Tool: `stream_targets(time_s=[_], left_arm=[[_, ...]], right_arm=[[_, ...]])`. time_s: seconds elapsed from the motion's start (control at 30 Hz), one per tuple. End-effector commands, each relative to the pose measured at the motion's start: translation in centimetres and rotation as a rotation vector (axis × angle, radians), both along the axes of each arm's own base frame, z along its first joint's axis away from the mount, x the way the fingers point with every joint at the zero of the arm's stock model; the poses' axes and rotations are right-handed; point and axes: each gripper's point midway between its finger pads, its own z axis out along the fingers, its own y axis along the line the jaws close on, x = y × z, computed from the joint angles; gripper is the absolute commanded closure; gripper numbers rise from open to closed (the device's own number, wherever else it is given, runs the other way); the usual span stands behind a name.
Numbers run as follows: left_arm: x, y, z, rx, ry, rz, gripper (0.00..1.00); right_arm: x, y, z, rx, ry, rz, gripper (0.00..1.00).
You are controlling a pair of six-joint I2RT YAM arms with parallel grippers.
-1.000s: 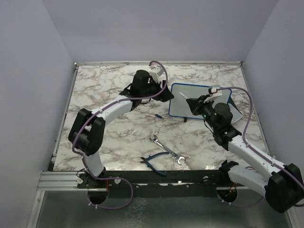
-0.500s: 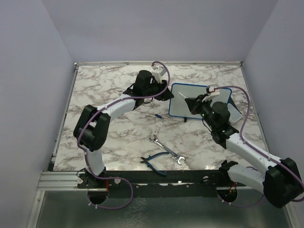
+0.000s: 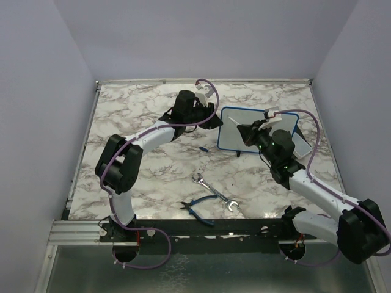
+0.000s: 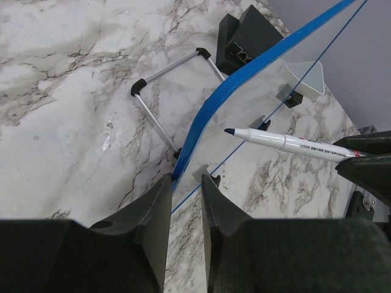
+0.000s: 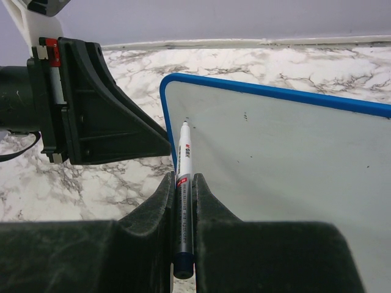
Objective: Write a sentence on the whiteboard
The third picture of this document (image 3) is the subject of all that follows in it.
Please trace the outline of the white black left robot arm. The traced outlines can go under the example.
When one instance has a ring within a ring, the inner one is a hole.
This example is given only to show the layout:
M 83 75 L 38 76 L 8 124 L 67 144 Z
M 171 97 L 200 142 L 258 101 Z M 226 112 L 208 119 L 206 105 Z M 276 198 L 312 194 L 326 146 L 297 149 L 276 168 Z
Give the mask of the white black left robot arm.
M 116 223 L 114 234 L 122 241 L 134 236 L 131 223 L 135 213 L 131 204 L 131 188 L 134 186 L 142 157 L 150 151 L 177 139 L 187 127 L 214 129 L 222 126 L 216 115 L 218 104 L 208 101 L 213 89 L 206 93 L 179 91 L 174 105 L 149 128 L 122 137 L 109 137 L 95 167 L 101 188 L 109 194 L 111 219 Z

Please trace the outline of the blue framed whiteboard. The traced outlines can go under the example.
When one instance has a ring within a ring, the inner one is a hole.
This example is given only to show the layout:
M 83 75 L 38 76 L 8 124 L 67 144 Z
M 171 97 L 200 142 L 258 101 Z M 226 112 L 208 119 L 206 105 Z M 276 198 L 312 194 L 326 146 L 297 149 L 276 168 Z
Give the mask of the blue framed whiteboard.
M 258 153 L 256 145 L 245 144 L 249 136 L 251 125 L 265 118 L 263 109 L 225 106 L 221 110 L 222 126 L 219 127 L 217 147 L 221 150 L 240 151 L 245 153 Z M 284 130 L 292 136 L 298 125 L 299 115 L 296 113 L 281 114 L 277 121 L 266 124 L 270 128 L 269 135 L 277 130 Z

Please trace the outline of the blue white marker pen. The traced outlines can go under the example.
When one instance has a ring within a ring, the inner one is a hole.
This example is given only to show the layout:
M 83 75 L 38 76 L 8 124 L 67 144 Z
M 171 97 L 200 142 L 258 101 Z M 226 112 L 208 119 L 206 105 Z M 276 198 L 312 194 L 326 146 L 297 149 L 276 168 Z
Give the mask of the blue white marker pen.
M 228 117 L 234 124 L 236 124 L 237 126 L 240 125 L 240 123 L 238 123 L 235 119 L 233 119 L 232 117 Z

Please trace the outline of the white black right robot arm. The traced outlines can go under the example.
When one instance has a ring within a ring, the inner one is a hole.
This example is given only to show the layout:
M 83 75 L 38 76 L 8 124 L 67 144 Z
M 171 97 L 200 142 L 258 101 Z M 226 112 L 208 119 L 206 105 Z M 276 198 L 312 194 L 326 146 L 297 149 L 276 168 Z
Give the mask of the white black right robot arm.
M 324 217 L 295 208 L 285 214 L 287 220 L 280 224 L 282 234 L 289 239 L 309 234 L 324 240 L 355 264 L 381 256 L 381 250 L 390 247 L 390 233 L 379 206 L 371 199 L 360 201 L 321 183 L 293 156 L 295 144 L 290 132 L 272 131 L 263 124 L 238 125 L 243 143 L 257 147 L 278 184 L 306 197 L 327 214 Z

